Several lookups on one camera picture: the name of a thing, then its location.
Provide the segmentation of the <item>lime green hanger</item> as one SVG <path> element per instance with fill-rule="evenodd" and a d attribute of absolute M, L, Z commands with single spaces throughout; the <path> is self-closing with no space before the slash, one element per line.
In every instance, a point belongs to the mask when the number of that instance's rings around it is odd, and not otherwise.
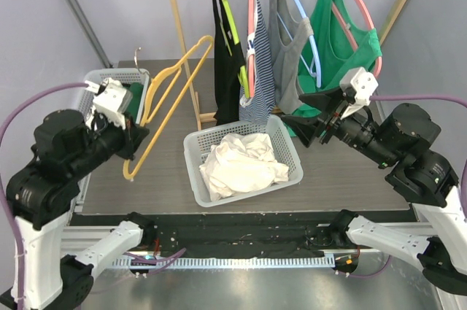
<path fill-rule="evenodd" d="M 215 97 L 226 101 L 227 92 L 243 87 L 248 98 L 247 62 L 228 0 L 212 0 L 215 20 Z"/>

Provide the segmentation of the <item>black tank top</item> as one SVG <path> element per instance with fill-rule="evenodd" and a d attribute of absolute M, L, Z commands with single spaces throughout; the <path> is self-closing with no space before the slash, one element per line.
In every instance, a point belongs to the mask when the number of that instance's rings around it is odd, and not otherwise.
<path fill-rule="evenodd" d="M 240 88 L 247 81 L 246 61 L 228 0 L 212 0 L 215 22 L 214 82 L 217 125 L 239 119 Z"/>

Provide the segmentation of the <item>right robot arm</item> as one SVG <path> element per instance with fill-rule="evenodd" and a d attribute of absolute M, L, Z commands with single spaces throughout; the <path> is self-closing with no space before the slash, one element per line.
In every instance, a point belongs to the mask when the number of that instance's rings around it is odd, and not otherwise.
<path fill-rule="evenodd" d="M 379 124 L 370 111 L 345 115 L 346 106 L 356 105 L 356 95 L 335 88 L 301 96 L 302 102 L 319 110 L 317 116 L 283 115 L 281 119 L 304 146 L 337 138 L 387 169 L 386 182 L 434 230 L 433 236 L 420 237 L 344 209 L 328 227 L 333 245 L 378 249 L 414 266 L 437 288 L 465 295 L 466 176 L 457 175 L 450 162 L 431 149 L 441 128 L 420 107 L 420 100 L 419 95 L 393 96 L 396 107 Z"/>

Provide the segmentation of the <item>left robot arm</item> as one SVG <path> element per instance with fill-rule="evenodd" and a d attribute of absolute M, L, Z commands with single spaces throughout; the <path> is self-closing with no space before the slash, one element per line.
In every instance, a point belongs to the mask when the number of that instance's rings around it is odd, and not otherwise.
<path fill-rule="evenodd" d="M 6 198 L 23 244 L 15 283 L 1 296 L 11 309 L 74 309 L 114 259 L 154 245 L 154 222 L 132 212 L 90 249 L 61 255 L 61 235 L 80 181 L 114 155 L 134 158 L 149 133 L 129 117 L 121 127 L 105 116 L 98 119 L 93 131 L 77 110 L 50 113 L 34 131 L 33 159 L 8 182 Z"/>

